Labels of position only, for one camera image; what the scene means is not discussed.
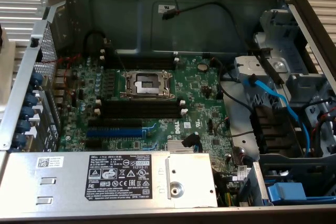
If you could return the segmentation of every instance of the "connector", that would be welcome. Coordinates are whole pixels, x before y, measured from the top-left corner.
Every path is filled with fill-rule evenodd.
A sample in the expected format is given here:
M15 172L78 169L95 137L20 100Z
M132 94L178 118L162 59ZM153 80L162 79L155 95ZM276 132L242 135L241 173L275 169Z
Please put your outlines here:
M178 11L176 9L171 9L162 15L162 19L168 20L168 19L175 17L176 15L178 15Z

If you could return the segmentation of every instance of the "green circuit board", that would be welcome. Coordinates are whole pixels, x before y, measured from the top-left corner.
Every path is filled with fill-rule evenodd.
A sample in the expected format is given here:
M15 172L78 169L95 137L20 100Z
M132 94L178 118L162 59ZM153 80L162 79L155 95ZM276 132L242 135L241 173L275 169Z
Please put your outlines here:
M123 70L100 69L94 62L82 62L73 66L71 71L77 73L78 79L71 83L78 94L83 89L84 98L77 100L76 107L71 106L71 97L66 96L62 113L62 134L59 151L140 151L148 148L154 151L169 151L168 140L181 142L187 136L197 132L201 137L203 152L209 153L212 166L218 171L235 171L233 159L225 162L225 157L232 154L231 137L221 137L208 130L208 122L213 125L226 117L223 100L216 99L217 69L208 68L200 71L197 66L203 63L209 66L209 60L201 56L180 56L180 63L175 70L168 71L170 79L170 92L174 100L183 97L188 112L180 119L142 119L142 126L152 127L143 137L117 137L102 139L102 149L91 150L86 148L86 133L88 120L98 116L94 113L97 91L95 79L101 76L99 95L106 100L127 100L120 92L125 90L125 77ZM114 76L114 89L109 90L109 76ZM212 92L208 98L202 92L202 87L208 86ZM225 125L219 127L226 131Z

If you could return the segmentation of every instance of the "sticker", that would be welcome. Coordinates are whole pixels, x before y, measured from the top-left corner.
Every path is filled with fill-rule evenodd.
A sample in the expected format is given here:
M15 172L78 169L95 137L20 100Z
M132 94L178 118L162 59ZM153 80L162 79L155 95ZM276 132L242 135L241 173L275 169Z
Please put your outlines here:
M191 123L190 122L184 122L184 128L185 129L191 129Z
M151 155L90 155L89 201L152 199Z
M159 5L158 13L165 13L168 10L174 9L175 5Z
M39 157L36 168L60 168L63 167L64 157Z
M238 180L244 180L247 177L247 165L238 166Z

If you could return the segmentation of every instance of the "ventilation grille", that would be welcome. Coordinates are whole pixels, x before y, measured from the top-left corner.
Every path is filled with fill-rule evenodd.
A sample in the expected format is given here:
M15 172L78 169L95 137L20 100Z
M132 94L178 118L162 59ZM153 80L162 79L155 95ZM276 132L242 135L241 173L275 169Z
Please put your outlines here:
M54 46L53 37L51 35L49 23L47 24L47 27L43 34L41 52L42 52L42 60L41 62L35 63L35 71L42 74L43 76L48 76L51 82L53 82L56 72L56 64L57 64L56 60L58 58Z

